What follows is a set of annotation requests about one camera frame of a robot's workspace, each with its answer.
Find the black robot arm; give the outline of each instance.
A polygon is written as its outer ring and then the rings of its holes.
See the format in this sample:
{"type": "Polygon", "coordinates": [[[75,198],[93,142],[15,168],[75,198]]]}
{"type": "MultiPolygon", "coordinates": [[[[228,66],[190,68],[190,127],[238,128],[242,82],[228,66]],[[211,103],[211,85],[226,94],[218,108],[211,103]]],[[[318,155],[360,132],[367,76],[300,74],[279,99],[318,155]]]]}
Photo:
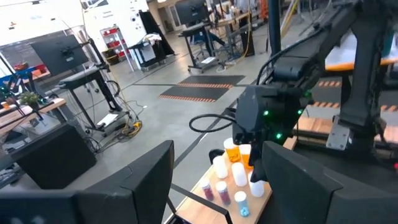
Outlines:
{"type": "Polygon", "coordinates": [[[282,51],[262,85],[248,86],[238,98],[233,137],[236,144],[252,146],[249,163],[254,166],[253,182],[267,180],[261,164],[263,142],[283,144],[292,136],[303,110],[313,101],[310,90],[325,73],[327,55],[350,29],[358,40],[353,87],[348,99],[352,104],[343,105],[339,122],[353,132],[351,136],[369,139],[366,144],[372,144],[382,84],[382,75],[377,75],[390,21],[389,15],[382,13],[383,7],[372,0],[341,6],[317,24],[308,38],[282,51]]]}

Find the computer monitor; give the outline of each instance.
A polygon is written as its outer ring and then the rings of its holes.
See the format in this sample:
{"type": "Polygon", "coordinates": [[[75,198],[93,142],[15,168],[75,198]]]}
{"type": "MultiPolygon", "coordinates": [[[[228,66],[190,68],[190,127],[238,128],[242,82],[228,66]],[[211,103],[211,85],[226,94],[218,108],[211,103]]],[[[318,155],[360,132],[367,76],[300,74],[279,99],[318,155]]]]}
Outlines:
{"type": "Polygon", "coordinates": [[[175,4],[181,24],[189,24],[208,18],[206,0],[182,0],[175,4]]]}
{"type": "Polygon", "coordinates": [[[35,42],[31,46],[53,76],[88,62],[74,35],[35,42]]]}

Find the black pillar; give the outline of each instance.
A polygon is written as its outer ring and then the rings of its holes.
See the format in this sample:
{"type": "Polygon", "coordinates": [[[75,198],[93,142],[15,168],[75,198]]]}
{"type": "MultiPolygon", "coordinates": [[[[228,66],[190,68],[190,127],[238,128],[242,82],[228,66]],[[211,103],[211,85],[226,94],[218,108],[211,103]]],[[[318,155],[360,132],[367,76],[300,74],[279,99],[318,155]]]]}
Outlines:
{"type": "Polygon", "coordinates": [[[268,26],[271,56],[280,52],[279,0],[268,0],[268,26]]]}

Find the window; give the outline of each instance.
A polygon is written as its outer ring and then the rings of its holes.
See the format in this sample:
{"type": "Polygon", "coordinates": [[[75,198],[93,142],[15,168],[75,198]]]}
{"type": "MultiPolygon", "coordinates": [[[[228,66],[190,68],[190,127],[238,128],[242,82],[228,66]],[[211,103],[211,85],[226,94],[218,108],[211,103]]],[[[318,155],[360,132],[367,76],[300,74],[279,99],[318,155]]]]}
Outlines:
{"type": "Polygon", "coordinates": [[[106,6],[108,5],[107,0],[85,0],[81,2],[81,5],[83,6],[83,9],[86,10],[89,7],[100,7],[100,6],[106,6]]]}

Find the orange striped tape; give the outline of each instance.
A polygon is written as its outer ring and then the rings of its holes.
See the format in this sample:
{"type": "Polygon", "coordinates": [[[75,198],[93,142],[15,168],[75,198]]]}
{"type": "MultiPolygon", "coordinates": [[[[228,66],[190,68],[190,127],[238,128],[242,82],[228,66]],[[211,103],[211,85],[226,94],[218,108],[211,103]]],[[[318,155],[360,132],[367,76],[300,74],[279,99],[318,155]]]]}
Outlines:
{"type": "Polygon", "coordinates": [[[340,87],[340,81],[320,81],[318,82],[319,87],[340,87]]]}
{"type": "MultiPolygon", "coordinates": [[[[309,106],[319,107],[319,108],[340,108],[339,103],[330,103],[330,102],[315,102],[313,105],[309,105],[309,106]]],[[[398,112],[398,106],[382,105],[380,107],[380,110],[385,111],[385,112],[398,112]]]]}
{"type": "Polygon", "coordinates": [[[197,98],[197,97],[183,97],[183,96],[169,96],[169,95],[160,95],[160,98],[172,99],[172,100],[189,100],[189,101],[199,101],[199,102],[207,102],[214,103],[216,100],[209,98],[197,98]]]}
{"type": "Polygon", "coordinates": [[[204,87],[204,88],[232,88],[230,84],[201,84],[201,83],[179,83],[178,86],[185,87],[204,87]]]}

